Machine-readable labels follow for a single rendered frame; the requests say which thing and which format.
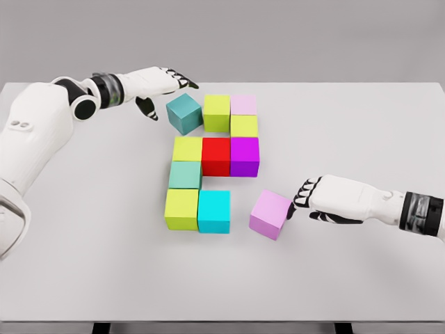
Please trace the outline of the purple cube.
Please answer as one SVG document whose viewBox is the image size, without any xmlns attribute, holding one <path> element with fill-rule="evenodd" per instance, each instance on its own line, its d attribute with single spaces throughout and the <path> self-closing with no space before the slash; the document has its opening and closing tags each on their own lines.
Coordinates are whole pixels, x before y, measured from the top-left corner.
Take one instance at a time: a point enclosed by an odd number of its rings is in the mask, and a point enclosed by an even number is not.
<svg viewBox="0 0 445 334">
<path fill-rule="evenodd" d="M 231 137 L 230 176 L 257 177 L 260 164 L 257 137 Z"/>
</svg>

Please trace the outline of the cyan cube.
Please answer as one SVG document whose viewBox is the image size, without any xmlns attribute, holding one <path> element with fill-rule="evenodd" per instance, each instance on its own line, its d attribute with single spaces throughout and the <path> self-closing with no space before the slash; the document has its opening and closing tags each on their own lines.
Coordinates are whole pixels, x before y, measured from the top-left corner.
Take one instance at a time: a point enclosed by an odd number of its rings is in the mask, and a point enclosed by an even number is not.
<svg viewBox="0 0 445 334">
<path fill-rule="evenodd" d="M 229 234 L 231 194 L 229 191 L 201 190 L 197 222 L 201 233 Z"/>
</svg>

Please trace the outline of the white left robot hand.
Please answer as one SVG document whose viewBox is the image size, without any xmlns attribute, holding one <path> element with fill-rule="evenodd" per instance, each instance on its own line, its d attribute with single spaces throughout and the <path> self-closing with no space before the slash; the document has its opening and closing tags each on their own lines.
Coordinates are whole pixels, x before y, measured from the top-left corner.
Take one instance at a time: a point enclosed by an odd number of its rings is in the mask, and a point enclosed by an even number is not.
<svg viewBox="0 0 445 334">
<path fill-rule="evenodd" d="M 128 98 L 135 98 L 136 105 L 148 118 L 157 121 L 153 97 L 168 95 L 175 91 L 199 86 L 191 79 L 169 67 L 149 67 L 132 73 L 132 84 L 128 86 Z"/>
</svg>

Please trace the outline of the pale pink cube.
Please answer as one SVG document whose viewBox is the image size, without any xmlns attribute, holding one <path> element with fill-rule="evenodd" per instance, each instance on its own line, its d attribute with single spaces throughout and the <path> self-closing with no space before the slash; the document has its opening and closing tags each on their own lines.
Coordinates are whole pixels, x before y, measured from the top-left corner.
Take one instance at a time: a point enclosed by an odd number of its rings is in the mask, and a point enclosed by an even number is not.
<svg viewBox="0 0 445 334">
<path fill-rule="evenodd" d="M 230 111 L 235 116 L 257 115 L 257 98 L 255 95 L 231 95 Z"/>
</svg>

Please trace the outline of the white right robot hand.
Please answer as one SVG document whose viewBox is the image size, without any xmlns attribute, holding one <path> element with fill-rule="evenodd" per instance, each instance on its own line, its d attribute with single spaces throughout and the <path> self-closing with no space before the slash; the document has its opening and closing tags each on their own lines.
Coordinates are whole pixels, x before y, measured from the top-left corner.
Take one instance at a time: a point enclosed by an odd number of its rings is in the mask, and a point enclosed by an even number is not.
<svg viewBox="0 0 445 334">
<path fill-rule="evenodd" d="M 336 224 L 361 224 L 370 218 L 388 223 L 383 205 L 387 193 L 368 184 L 324 175 L 306 180 L 294 195 L 286 219 L 289 220 L 297 209 L 310 209 L 309 217 Z"/>
</svg>

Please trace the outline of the dark teal cube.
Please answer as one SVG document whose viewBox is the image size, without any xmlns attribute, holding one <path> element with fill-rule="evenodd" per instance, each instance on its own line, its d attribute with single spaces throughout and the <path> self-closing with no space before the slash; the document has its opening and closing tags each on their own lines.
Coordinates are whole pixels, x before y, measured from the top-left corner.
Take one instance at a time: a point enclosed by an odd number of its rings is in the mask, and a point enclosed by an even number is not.
<svg viewBox="0 0 445 334">
<path fill-rule="evenodd" d="M 184 93 L 166 104 L 170 124 L 183 136 L 203 125 L 202 107 Z"/>
</svg>

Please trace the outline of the yellow-green cube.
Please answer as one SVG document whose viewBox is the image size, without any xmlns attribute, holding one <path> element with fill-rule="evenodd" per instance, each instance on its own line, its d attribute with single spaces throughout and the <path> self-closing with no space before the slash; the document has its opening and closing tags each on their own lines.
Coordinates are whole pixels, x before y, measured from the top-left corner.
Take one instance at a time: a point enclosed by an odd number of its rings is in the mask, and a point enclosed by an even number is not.
<svg viewBox="0 0 445 334">
<path fill-rule="evenodd" d="M 203 118 L 206 132 L 228 133 L 230 128 L 230 96 L 205 95 Z"/>
<path fill-rule="evenodd" d="M 230 136 L 254 138 L 258 137 L 258 118 L 254 115 L 233 115 L 230 119 Z"/>
<path fill-rule="evenodd" d="M 168 189 L 164 219 L 169 230 L 198 231 L 198 189 Z"/>
<path fill-rule="evenodd" d="M 201 161 L 202 137 L 177 136 L 172 153 L 173 161 Z"/>
</svg>

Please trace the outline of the mint green cube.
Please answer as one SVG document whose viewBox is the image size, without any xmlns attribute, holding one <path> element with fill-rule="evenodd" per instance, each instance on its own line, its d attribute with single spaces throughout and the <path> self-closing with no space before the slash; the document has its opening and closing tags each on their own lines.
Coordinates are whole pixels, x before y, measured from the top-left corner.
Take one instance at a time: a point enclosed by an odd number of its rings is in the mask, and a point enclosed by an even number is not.
<svg viewBox="0 0 445 334">
<path fill-rule="evenodd" d="M 169 189 L 201 189 L 202 167 L 198 161 L 173 161 L 170 168 Z"/>
</svg>

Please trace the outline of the red cube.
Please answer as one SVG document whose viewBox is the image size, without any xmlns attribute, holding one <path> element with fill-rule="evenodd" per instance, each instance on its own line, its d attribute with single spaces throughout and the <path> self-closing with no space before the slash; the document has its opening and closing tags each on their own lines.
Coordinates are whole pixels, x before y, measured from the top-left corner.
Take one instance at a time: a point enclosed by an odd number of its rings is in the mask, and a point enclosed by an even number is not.
<svg viewBox="0 0 445 334">
<path fill-rule="evenodd" d="M 202 139 L 202 174 L 210 177 L 230 176 L 230 138 Z"/>
</svg>

